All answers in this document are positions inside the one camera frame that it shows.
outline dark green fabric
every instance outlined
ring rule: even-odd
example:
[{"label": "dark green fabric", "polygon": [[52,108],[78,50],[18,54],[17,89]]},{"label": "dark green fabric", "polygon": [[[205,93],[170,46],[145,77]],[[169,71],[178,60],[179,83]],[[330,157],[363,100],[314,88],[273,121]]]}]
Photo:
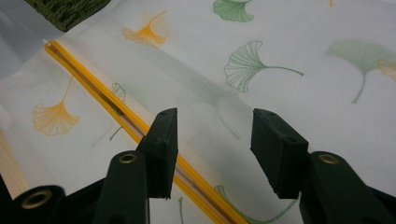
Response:
[{"label": "dark green fabric", "polygon": [[61,31],[68,31],[84,21],[110,0],[25,0]]}]

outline orange ginkgo leaf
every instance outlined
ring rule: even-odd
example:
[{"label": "orange ginkgo leaf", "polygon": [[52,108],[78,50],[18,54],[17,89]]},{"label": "orange ginkgo leaf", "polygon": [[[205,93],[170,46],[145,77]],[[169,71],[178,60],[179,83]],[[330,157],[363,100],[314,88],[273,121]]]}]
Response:
[{"label": "orange ginkgo leaf", "polygon": [[159,48],[161,44],[166,41],[166,37],[157,35],[153,31],[153,23],[160,18],[160,16],[165,13],[162,12],[156,15],[154,18],[148,21],[148,23],[143,25],[143,28],[139,31],[133,31],[130,28],[123,28],[122,34],[129,40],[133,40],[138,44],[144,44]]},{"label": "orange ginkgo leaf", "polygon": [[[70,78],[64,98],[69,91],[72,78]],[[47,136],[67,133],[78,123],[78,117],[70,115],[65,106],[64,98],[53,106],[39,104],[33,110],[33,124],[37,130]]]},{"label": "orange ginkgo leaf", "polygon": [[376,65],[384,75],[387,75],[396,81],[396,63],[388,60],[379,60]]}]

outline ginkgo leaf print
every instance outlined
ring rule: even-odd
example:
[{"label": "ginkgo leaf print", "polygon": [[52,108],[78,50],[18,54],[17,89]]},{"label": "ginkgo leaf print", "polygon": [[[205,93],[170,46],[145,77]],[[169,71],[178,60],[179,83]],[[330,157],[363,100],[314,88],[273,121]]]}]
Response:
[{"label": "ginkgo leaf print", "polygon": [[279,220],[281,217],[283,217],[287,212],[289,212],[289,210],[297,203],[297,200],[292,200],[289,203],[289,205],[283,211],[279,212],[276,216],[269,218],[267,220],[258,220],[253,217],[250,217],[249,215],[245,214],[244,212],[239,210],[237,207],[235,207],[235,205],[233,205],[231,200],[227,197],[224,186],[222,186],[222,185],[215,186],[215,191],[225,201],[227,201],[227,203],[229,203],[230,206],[233,207],[236,210],[236,212],[238,212],[249,224],[269,224],[269,223],[275,222],[275,221]]},{"label": "ginkgo leaf print", "polygon": [[151,18],[147,23],[143,23],[143,28],[139,31],[133,31],[130,28],[123,28],[122,34],[129,40],[138,44],[152,46],[159,48],[165,41],[165,36],[156,34],[155,29],[161,30],[161,16],[165,13],[162,12],[155,17]]},{"label": "ginkgo leaf print", "polygon": [[250,1],[216,0],[213,3],[213,11],[225,21],[251,21],[254,17],[245,10],[246,4]]},{"label": "ginkgo leaf print", "polygon": [[367,74],[377,69],[377,64],[381,60],[396,59],[396,54],[387,50],[381,45],[362,41],[359,39],[338,40],[330,45],[326,51],[327,55],[342,58],[355,65],[363,76],[361,88],[355,99],[356,104],[363,92],[366,84]]},{"label": "ginkgo leaf print", "polygon": [[72,78],[70,78],[64,98],[59,104],[54,106],[38,104],[33,110],[34,127],[47,136],[67,133],[78,123],[78,117],[70,115],[64,106],[64,99],[71,83]]},{"label": "ginkgo leaf print", "polygon": [[396,81],[396,63],[388,60],[379,60],[376,65],[384,75],[387,75]]},{"label": "ginkgo leaf print", "polygon": [[220,99],[231,95],[231,92],[224,91],[215,84],[200,79],[193,79],[187,83],[185,91],[178,98],[178,102],[184,105],[206,104],[212,106],[224,127],[235,138],[239,138],[239,135],[231,129],[219,112]]},{"label": "ginkgo leaf print", "polygon": [[258,72],[266,68],[286,69],[301,76],[303,75],[303,73],[293,69],[279,66],[267,66],[262,63],[258,53],[261,45],[262,42],[260,41],[251,41],[231,55],[228,64],[224,67],[224,73],[230,86],[241,92],[247,92],[249,81]]},{"label": "ginkgo leaf print", "polygon": [[[125,103],[125,95],[126,91],[125,89],[117,82],[111,84],[111,92],[113,92],[114,95],[117,96],[120,100],[122,100],[123,103]],[[116,113],[118,116],[122,116],[123,113],[117,109],[115,109]],[[114,136],[121,130],[122,126],[120,126],[113,134],[111,134],[109,140],[111,141]]]}]

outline yellow stripe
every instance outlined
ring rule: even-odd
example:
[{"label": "yellow stripe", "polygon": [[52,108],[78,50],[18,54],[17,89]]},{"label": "yellow stripe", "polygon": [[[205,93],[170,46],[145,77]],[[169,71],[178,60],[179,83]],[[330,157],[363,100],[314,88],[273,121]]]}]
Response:
[{"label": "yellow stripe", "polygon": [[182,157],[177,157],[177,164],[191,177],[197,187],[219,208],[224,216],[232,220],[233,223],[247,223]]},{"label": "yellow stripe", "polygon": [[[134,133],[132,129],[117,115],[114,109],[88,85],[82,77],[73,69],[64,59],[52,51],[50,45],[59,50],[70,64],[78,70],[91,84],[99,90],[107,99],[109,99],[125,116],[127,116],[144,134],[149,131],[149,126],[139,118],[128,106],[126,106],[117,96],[115,96],[102,82],[100,82],[90,71],[88,71],[79,61],[77,61],[60,43],[57,41],[50,41],[49,45],[45,46],[46,51],[61,65],[63,65],[80,83],[81,85],[106,109],[106,111],[122,126],[122,128],[136,141],[140,142],[140,137]],[[231,220],[232,223],[247,223],[239,213],[236,212],[214,189],[179,155],[177,155],[177,164],[186,172],[197,187],[215,204],[220,212]],[[225,223],[220,215],[202,200],[192,189],[190,189],[177,176],[174,178],[175,183],[188,195],[191,200],[200,207],[210,219],[215,223]]]},{"label": "yellow stripe", "polygon": [[202,198],[187,186],[180,178],[174,176],[174,183],[214,222],[227,223]]},{"label": "yellow stripe", "polygon": [[77,61],[64,47],[57,41],[50,43],[59,50],[62,55],[73,64],[77,70],[85,76],[105,97],[107,97],[117,108],[119,108],[125,116],[132,120],[144,133],[149,131],[149,126],[143,122],[128,106],[126,106],[117,96],[115,96],[105,85],[102,84],[88,69]]},{"label": "yellow stripe", "polygon": [[129,134],[131,137],[136,141],[136,143],[140,142],[140,137],[138,137],[122,120],[117,113],[114,111],[114,109],[106,103],[101,96],[98,95],[96,91],[94,91],[80,76],[79,74],[73,69],[64,59],[62,59],[59,55],[57,55],[55,52],[50,49],[50,46],[46,45],[45,46],[46,52],[53,58],[55,59],[58,63],[64,66],[71,74],[72,76],[93,96],[101,105],[102,107],[105,108],[105,110],[121,125],[121,127]]}]

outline clamp jaw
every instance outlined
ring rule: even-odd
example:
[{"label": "clamp jaw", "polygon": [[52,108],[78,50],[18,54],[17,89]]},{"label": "clamp jaw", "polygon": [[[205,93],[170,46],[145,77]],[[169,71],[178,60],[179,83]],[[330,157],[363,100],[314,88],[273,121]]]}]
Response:
[{"label": "clamp jaw", "polygon": [[253,111],[251,151],[279,199],[298,199],[304,223],[396,223],[396,199],[367,187],[340,156],[308,153],[277,114]]},{"label": "clamp jaw", "polygon": [[177,153],[173,108],[157,115],[135,151],[113,157],[105,178],[68,196],[58,186],[30,189],[14,201],[8,195],[0,223],[149,223],[149,198],[170,198]]}]

